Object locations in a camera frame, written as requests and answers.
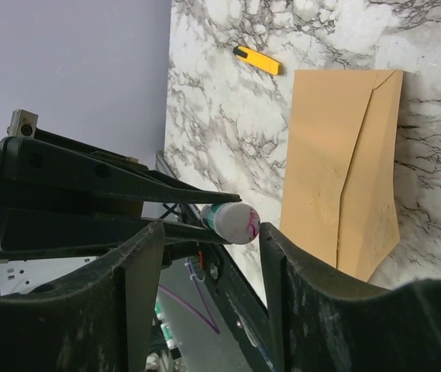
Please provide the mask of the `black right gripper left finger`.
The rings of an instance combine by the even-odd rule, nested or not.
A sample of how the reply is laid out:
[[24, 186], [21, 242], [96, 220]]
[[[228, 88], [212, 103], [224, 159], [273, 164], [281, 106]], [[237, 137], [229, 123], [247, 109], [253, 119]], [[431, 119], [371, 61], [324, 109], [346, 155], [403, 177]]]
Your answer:
[[28, 294], [0, 297], [0, 371], [142, 371], [164, 252], [154, 222]]

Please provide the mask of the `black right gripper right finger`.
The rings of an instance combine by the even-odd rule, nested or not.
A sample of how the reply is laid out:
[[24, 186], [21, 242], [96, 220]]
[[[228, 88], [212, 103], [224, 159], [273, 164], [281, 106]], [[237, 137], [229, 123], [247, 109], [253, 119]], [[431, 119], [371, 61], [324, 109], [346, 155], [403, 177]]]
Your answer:
[[365, 283], [260, 227], [278, 371], [441, 371], [441, 280]]

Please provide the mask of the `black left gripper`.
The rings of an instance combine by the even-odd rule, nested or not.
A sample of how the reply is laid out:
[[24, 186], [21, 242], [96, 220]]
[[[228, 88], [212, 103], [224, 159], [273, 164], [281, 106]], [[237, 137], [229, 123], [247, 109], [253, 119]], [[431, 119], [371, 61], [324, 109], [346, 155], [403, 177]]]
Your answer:
[[19, 209], [19, 182], [143, 202], [241, 201], [237, 194], [200, 190], [160, 172], [130, 170], [39, 140], [6, 137], [0, 140], [0, 263], [101, 255], [157, 221]]

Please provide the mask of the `brown paper envelope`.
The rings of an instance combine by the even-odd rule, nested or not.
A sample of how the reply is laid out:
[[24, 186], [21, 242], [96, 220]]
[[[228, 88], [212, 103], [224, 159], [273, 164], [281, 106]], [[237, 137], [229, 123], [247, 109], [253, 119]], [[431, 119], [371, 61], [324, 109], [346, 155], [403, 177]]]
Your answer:
[[280, 229], [362, 281], [400, 240], [394, 153], [400, 70], [298, 70]]

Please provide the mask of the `green white glue stick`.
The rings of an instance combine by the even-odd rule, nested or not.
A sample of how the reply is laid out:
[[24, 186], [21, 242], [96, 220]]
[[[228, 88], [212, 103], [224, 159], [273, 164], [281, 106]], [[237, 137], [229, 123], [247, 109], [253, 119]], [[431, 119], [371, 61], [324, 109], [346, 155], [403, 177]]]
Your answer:
[[205, 205], [200, 216], [204, 226], [230, 244], [248, 244], [260, 231], [258, 212], [242, 202]]

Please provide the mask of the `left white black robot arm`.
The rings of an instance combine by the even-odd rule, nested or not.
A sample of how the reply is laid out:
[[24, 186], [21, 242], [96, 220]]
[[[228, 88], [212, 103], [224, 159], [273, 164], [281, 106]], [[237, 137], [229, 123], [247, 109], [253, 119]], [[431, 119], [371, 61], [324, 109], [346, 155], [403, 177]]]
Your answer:
[[0, 295], [26, 293], [146, 227], [147, 202], [238, 202], [137, 160], [44, 133], [0, 140]]

